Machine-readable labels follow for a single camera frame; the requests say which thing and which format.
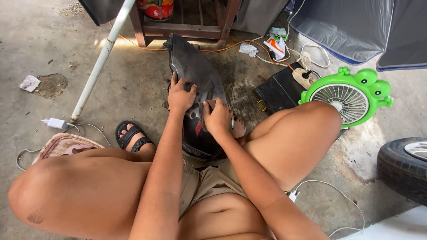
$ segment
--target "white pipe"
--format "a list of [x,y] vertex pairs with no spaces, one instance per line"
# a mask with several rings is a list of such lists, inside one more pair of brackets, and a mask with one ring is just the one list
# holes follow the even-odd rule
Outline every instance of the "white pipe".
[[95,83],[98,80],[99,74],[101,73],[105,62],[107,61],[107,58],[110,55],[111,49],[113,48],[114,43],[116,42],[117,37],[119,36],[119,31],[122,29],[126,17],[129,15],[134,3],[135,0],[125,0],[125,2],[123,3],[123,6],[120,9],[120,12],[114,22],[113,28],[111,29],[110,34],[108,35],[107,41],[105,41],[104,47],[102,48],[98,60],[92,70],[92,73],[89,76],[88,82],[86,83],[86,86],[83,89],[82,94],[80,95],[79,101],[77,102],[76,108],[74,109],[73,115],[71,116],[71,123],[74,123],[79,119],[80,114],[82,113],[83,108],[85,107],[85,104],[88,101],[89,95],[91,94],[92,89],[94,88]]

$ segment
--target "red paint can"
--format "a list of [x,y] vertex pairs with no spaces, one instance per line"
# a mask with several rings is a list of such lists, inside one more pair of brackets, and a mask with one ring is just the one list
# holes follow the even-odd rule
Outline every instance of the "red paint can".
[[149,19],[154,21],[166,21],[172,17],[173,0],[163,0],[162,5],[158,6],[154,2],[141,0],[141,9]]

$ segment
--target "shorts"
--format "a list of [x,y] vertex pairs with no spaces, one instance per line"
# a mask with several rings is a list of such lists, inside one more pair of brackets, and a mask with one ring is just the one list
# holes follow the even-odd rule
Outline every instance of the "shorts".
[[198,201],[222,193],[235,193],[245,198],[237,175],[226,159],[218,168],[209,166],[199,172],[183,160],[179,219]]

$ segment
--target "concrete floor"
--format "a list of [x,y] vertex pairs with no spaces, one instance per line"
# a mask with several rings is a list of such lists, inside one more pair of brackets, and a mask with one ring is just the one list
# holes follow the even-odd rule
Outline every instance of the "concrete floor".
[[[37,149],[57,129],[47,128],[40,119],[56,117],[69,120],[87,77],[101,51],[110,26],[96,27],[82,12],[67,16],[59,12],[69,1],[0,0],[0,239],[75,239],[55,236],[22,224],[12,214],[7,191],[22,172],[15,165],[16,155],[25,148]],[[284,17],[275,25],[282,26]],[[132,37],[130,21],[123,29]],[[232,31],[229,43],[256,36]],[[300,50],[308,39],[291,33],[290,47]],[[154,41],[150,47],[158,47]],[[315,61],[324,62],[321,52],[308,50]],[[235,112],[251,130],[267,116],[260,111],[252,90],[265,79],[283,69],[263,63],[233,48],[220,53],[204,53],[214,63]],[[314,66],[321,75],[334,73],[346,64],[331,55],[327,69]],[[99,81],[83,111],[80,123],[103,126],[113,147],[114,129],[124,119],[139,123],[154,142],[158,142],[168,115],[161,104],[167,98],[166,79],[170,77],[166,51],[143,51],[119,40],[102,71]],[[376,58],[352,72],[373,67]],[[67,86],[55,99],[45,99],[18,88],[26,75],[63,74]],[[380,108],[367,123],[351,128],[331,147],[321,163],[306,179],[316,179],[337,186],[362,209],[366,226],[412,208],[415,203],[390,190],[377,180],[375,165],[378,148],[387,141],[427,135],[427,70],[403,70],[379,73],[392,84],[392,108]],[[107,146],[99,132],[82,127],[82,135]],[[34,155],[24,154],[22,164],[29,166]],[[362,227],[357,208],[335,189],[321,183],[301,186],[298,207],[323,231],[351,226]],[[354,232],[343,230],[334,238]]]

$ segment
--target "person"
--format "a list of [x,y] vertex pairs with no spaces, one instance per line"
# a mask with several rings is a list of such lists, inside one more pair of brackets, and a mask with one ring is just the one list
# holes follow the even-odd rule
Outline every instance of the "person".
[[[42,231],[97,240],[328,239],[285,192],[335,141],[341,127],[336,109],[305,103],[233,136],[228,106],[218,98],[210,112],[204,103],[206,127],[228,159],[198,172],[181,155],[183,118],[197,88],[185,91],[187,82],[173,74],[157,147],[139,127],[126,124],[117,133],[127,141],[124,150],[38,161],[9,190],[14,214]],[[236,126],[245,130],[241,118]]]

